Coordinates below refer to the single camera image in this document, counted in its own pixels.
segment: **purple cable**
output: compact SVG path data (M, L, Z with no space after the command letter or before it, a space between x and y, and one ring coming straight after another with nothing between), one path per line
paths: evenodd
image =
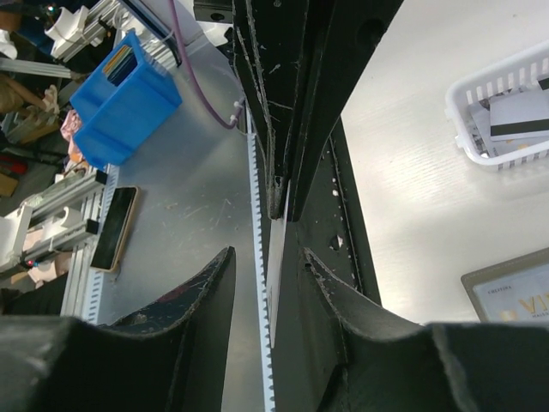
M215 111L215 109L212 107L212 105L209 104L208 99L204 95L204 92L200 88L200 84L198 84L198 80L195 76L195 71L192 69L192 66L190 65L189 56L187 55L187 51L185 50L185 42L183 38L183 34L181 33L181 28L179 26L179 19L178 19L178 12L175 8L175 2L176 0L169 0L170 4L170 11L172 13L172 19L173 19L173 33L175 34L176 43L178 45L179 54L181 55L181 59L183 61L183 64L187 71L189 72L190 76L190 82L192 83L193 88L195 89L196 94L198 95L198 99L202 102L206 110L212 115L212 117L219 123L221 126L223 126L226 129L234 129L234 127L237 125L238 117L240 116L240 113L243 109L243 103L244 100L241 100L239 102L239 107L237 111L234 113L234 117L231 116L232 120L231 123L227 123L225 120L221 118L218 112Z

